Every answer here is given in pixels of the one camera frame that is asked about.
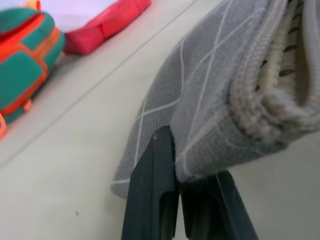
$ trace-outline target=red fabric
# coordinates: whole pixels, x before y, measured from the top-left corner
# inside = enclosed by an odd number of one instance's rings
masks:
[[[118,0],[84,27],[65,33],[66,54],[90,54],[106,39],[132,23],[152,0]]]

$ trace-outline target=red bag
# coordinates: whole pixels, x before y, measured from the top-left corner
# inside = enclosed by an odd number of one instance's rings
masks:
[[[84,27],[65,33],[66,54],[89,54],[106,39],[122,31],[152,3],[152,0],[118,0]]]

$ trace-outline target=gray fabric pouch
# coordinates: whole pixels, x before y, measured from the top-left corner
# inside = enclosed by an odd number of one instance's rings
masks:
[[[171,128],[182,183],[276,153],[318,130],[319,11],[316,0],[224,0],[161,67],[111,190],[127,197],[131,173],[162,126]]]

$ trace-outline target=white table surface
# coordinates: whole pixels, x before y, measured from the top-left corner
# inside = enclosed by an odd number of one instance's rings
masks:
[[[53,73],[0,142],[0,239],[120,239],[126,202],[110,183],[140,103],[170,50],[218,2],[154,0]],[[231,173],[261,240],[320,239],[320,134]],[[181,211],[175,239],[186,239]]]

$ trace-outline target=gray fabric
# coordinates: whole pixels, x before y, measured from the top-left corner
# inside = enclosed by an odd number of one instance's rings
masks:
[[[282,150],[245,135],[233,119],[228,90],[237,64],[261,25],[269,0],[224,0],[174,49],[133,125],[112,191],[125,198],[130,175],[152,133],[170,125],[180,182]]]

